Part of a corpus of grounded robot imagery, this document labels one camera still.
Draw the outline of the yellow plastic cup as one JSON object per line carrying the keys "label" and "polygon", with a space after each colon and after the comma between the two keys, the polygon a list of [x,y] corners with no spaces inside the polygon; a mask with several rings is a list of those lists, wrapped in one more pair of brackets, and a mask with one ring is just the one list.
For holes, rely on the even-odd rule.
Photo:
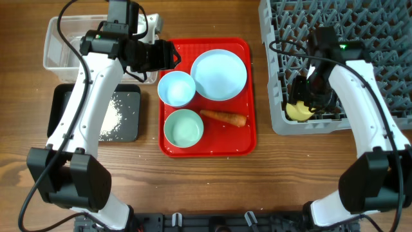
{"label": "yellow plastic cup", "polygon": [[286,104],[286,113],[293,121],[307,121],[314,115],[314,112],[309,110],[309,107],[304,105],[303,101],[297,101],[296,104]]}

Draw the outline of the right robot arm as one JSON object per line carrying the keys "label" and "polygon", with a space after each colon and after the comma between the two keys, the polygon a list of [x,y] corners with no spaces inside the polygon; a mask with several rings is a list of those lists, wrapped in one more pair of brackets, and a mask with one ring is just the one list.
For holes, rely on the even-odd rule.
{"label": "right robot arm", "polygon": [[320,27],[310,32],[301,57],[310,68],[292,83],[288,116],[306,121],[339,102],[357,147],[357,159],[341,175],[337,190],[309,205],[313,227],[390,210],[399,222],[411,205],[411,143],[384,102],[364,44],[340,42],[332,27]]}

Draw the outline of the mint green bowl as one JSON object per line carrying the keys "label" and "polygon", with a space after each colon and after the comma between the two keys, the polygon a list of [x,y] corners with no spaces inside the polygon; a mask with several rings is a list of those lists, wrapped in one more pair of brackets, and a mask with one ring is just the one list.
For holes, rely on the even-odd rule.
{"label": "mint green bowl", "polygon": [[165,138],[178,148],[189,148],[197,144],[203,136],[203,131],[201,117],[188,109],[174,111],[164,123]]}

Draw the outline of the light blue bowl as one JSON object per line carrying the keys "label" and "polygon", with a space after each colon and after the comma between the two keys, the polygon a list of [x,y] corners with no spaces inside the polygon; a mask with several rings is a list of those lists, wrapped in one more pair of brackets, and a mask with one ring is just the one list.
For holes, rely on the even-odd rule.
{"label": "light blue bowl", "polygon": [[181,108],[191,102],[196,94],[194,79],[186,72],[173,71],[165,74],[158,83],[160,100],[175,108]]}

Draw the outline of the orange carrot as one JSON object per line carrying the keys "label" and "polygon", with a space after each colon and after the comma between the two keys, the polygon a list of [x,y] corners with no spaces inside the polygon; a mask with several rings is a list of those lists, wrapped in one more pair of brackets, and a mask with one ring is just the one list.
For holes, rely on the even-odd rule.
{"label": "orange carrot", "polygon": [[247,118],[240,114],[212,110],[200,110],[200,113],[206,117],[217,121],[226,122],[237,127],[243,127],[247,123]]}

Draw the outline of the white rice pile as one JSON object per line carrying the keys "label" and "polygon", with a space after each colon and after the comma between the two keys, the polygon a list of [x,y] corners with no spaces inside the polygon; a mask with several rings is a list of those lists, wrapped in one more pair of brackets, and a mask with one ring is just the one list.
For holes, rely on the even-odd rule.
{"label": "white rice pile", "polygon": [[109,102],[104,122],[100,129],[99,141],[111,141],[117,138],[117,133],[120,131],[120,125],[122,120],[122,113],[120,112],[122,107],[122,101],[118,93],[114,93]]}

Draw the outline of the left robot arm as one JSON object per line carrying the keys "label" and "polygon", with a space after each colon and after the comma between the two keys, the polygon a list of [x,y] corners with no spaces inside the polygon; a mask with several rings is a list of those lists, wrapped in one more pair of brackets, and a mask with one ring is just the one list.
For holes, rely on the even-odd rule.
{"label": "left robot arm", "polygon": [[26,164],[32,193],[71,209],[104,231],[136,229],[133,208],[111,191],[111,174],[97,160],[100,129],[112,94],[128,68],[172,70],[181,58],[171,41],[143,43],[130,33],[90,30],[74,51],[77,80],[59,125],[44,148],[32,148]]}

